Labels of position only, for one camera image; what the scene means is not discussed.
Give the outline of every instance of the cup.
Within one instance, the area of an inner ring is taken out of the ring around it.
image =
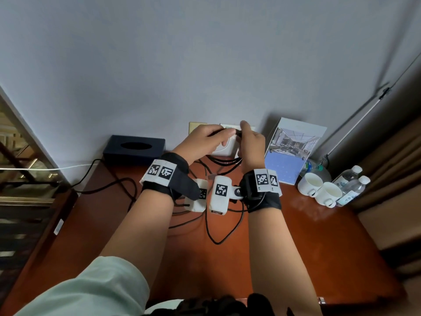
[[[314,196],[316,202],[320,205],[333,208],[336,205],[336,200],[342,196],[341,189],[336,186],[334,183],[325,182],[323,186],[316,192]]]
[[[323,185],[322,179],[314,173],[306,173],[298,183],[298,191],[302,195],[315,197],[319,188]]]

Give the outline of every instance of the person's right arm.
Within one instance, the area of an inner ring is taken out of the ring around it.
[[[241,122],[243,172],[264,169],[265,137]],[[307,269],[282,211],[264,208],[248,217],[253,291],[266,296],[276,315],[290,307],[295,316],[322,315]]]

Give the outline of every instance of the forearm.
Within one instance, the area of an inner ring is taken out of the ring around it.
[[[144,190],[100,256],[117,256],[131,262],[151,287],[161,264],[172,211],[170,196]]]
[[[282,212],[265,208],[249,214],[253,291],[265,295],[276,314],[290,307],[296,316],[322,315],[306,267]]]

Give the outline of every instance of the light green sleeve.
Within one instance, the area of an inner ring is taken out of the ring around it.
[[[79,276],[42,293],[15,316],[143,315],[149,286],[119,257],[98,257]]]

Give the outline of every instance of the hand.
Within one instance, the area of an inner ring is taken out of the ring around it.
[[[241,121],[240,126],[243,134],[239,140],[239,156],[243,158],[243,173],[266,168],[264,164],[265,137],[260,133],[253,132],[250,124],[246,121]]]
[[[213,132],[223,128],[221,125],[199,125],[174,150],[189,165],[205,155],[211,154],[219,144],[225,146],[228,139],[235,134],[234,128],[227,128],[213,136]]]

